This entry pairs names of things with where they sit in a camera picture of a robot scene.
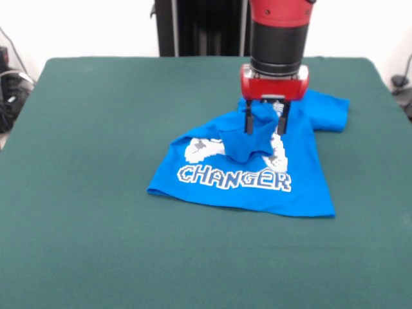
blue t-shirt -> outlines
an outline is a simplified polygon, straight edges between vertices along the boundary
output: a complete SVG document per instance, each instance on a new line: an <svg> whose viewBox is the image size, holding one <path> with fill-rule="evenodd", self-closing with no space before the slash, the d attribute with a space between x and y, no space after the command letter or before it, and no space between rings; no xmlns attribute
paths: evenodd
<svg viewBox="0 0 412 309"><path fill-rule="evenodd" d="M276 134L281 104L253 101L252 135L244 133L245 106L241 99L237 111L172 142L148 193L285 216L334 217L314 130L341 132L349 100L308 90L292 103L282 137Z"/></svg>

t-shirt sleeve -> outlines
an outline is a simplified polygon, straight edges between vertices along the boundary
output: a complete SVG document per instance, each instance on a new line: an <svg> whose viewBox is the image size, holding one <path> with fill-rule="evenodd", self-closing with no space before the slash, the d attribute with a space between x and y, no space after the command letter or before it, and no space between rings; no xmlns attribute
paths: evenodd
<svg viewBox="0 0 412 309"><path fill-rule="evenodd" d="M346 126L350 101L308 90L300 102L295 102L310 119L314 130L341 132Z"/></svg>

electrical cord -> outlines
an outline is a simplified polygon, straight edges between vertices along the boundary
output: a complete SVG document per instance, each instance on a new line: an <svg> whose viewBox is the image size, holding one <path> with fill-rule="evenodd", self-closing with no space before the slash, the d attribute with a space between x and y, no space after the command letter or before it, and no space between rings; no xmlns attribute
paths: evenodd
<svg viewBox="0 0 412 309"><path fill-rule="evenodd" d="M407 75L409 73L409 67L411 66L411 61L412 61L412 54L409 56L409 59L407 60L406 70L405 70L403 82L405 82L405 80L407 78Z"/></svg>
<svg viewBox="0 0 412 309"><path fill-rule="evenodd" d="M22 79L28 81L30 84L32 84L33 86L36 85L36 81L34 81L34 79L32 79L29 74L23 72L23 71L19 71L19 70L8 70L8 71L4 71L2 73L0 73L0 79L1 77L4 77L6 75L10 75L10 74L16 74L18 76L20 76Z"/></svg>
<svg viewBox="0 0 412 309"><path fill-rule="evenodd" d="M412 54L409 55L409 58L407 60L407 64L406 64L406 69L405 69L405 74L402 77L402 82L400 83L401 85L403 85L407 79L407 75L409 74L409 69L411 66L411 61L412 61ZM397 95L399 93L399 91L403 88L404 86L401 87L397 87L394 91L392 91L393 95Z"/></svg>
<svg viewBox="0 0 412 309"><path fill-rule="evenodd" d="M1 27L0 27L0 32L3 34L3 36L6 38L6 40L7 40L7 41L10 43L10 45L12 46L13 52L14 52L17 60L19 61L20 65L21 65L21 67L22 67L22 69L23 69L23 71L27 74L27 69L26 69L26 67L24 66L23 61L21 60L19 53L18 53L17 50L15 49L15 46L14 46L13 41L11 40L11 38L9 38L9 36L5 33L5 31L4 31Z"/></svg>
<svg viewBox="0 0 412 309"><path fill-rule="evenodd" d="M2 131L9 132L13 128L13 122L9 123L4 113L1 113L1 120L3 121L2 125L4 127Z"/></svg>

green table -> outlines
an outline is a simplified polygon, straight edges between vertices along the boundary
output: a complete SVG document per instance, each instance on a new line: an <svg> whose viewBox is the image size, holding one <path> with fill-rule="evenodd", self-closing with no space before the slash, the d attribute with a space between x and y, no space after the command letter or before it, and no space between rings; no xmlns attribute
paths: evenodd
<svg viewBox="0 0 412 309"><path fill-rule="evenodd" d="M317 133L337 217L150 196L169 142L233 110L240 58L54 59L0 155L0 308L411 308L412 128L365 59Z"/></svg>

printed graphic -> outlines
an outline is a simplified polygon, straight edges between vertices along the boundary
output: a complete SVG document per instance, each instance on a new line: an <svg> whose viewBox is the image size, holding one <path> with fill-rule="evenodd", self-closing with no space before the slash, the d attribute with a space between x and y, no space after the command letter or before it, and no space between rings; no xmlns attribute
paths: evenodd
<svg viewBox="0 0 412 309"><path fill-rule="evenodd" d="M274 104L274 109L280 117L283 105ZM210 156L224 156L225 146L222 140L192 138L190 144L186 147L185 159L190 164L198 165L181 167L177 177L181 182L199 183L210 187L216 186L223 190L235 189L240 186L290 192L292 190L292 179L287 174L288 158L281 137L276 132L277 128L275 128L270 140L273 155L262 156L267 168L260 172L236 171L225 173L219 169L213 169L210 165L200 165L198 163Z"/></svg>
<svg viewBox="0 0 412 309"><path fill-rule="evenodd" d="M283 111L282 104L274 104L277 116ZM274 172L286 173L288 170L288 158L281 137L276 133L277 127L272 135L270 144L273 148L272 156L262 156L266 165ZM210 156L225 155L225 146L221 140L207 138L192 138L185 150L185 159L191 164L197 164Z"/></svg>
<svg viewBox="0 0 412 309"><path fill-rule="evenodd" d="M185 159L195 164L204 161L210 156L225 155L225 146L221 140L207 138L192 138L186 147Z"/></svg>

